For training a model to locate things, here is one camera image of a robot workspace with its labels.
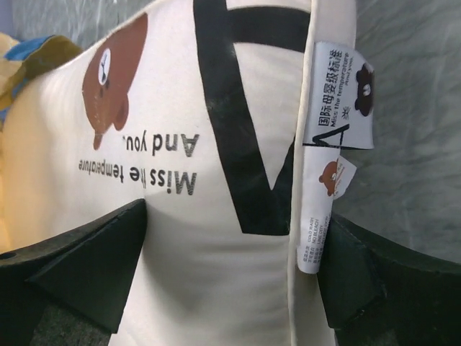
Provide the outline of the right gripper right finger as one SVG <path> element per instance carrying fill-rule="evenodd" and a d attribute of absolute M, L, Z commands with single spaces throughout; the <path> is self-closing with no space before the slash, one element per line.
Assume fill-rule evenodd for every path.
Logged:
<path fill-rule="evenodd" d="M 333 215 L 318 273 L 340 345 L 459 345 L 460 265 Z"/>

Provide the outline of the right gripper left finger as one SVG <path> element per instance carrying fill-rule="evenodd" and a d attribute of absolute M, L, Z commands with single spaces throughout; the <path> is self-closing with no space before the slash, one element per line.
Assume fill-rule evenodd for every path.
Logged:
<path fill-rule="evenodd" d="M 1 254 L 2 345 L 108 345 L 146 234 L 143 199 Z"/>

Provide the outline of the cream pillow with bear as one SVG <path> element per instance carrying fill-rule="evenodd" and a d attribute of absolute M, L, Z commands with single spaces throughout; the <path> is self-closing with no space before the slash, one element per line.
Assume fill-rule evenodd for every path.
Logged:
<path fill-rule="evenodd" d="M 1 123 L 1 254 L 135 200 L 108 345 L 334 345 L 318 279 L 371 149 L 354 1 L 155 1 L 21 89 Z"/>

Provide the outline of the blue yellow Pikachu pillowcase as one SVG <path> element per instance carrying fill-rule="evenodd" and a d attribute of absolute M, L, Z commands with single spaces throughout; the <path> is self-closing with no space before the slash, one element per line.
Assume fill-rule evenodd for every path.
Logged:
<path fill-rule="evenodd" d="M 19 41 L 1 33 L 1 123 L 28 82 L 71 61 L 82 51 L 62 35 Z"/>

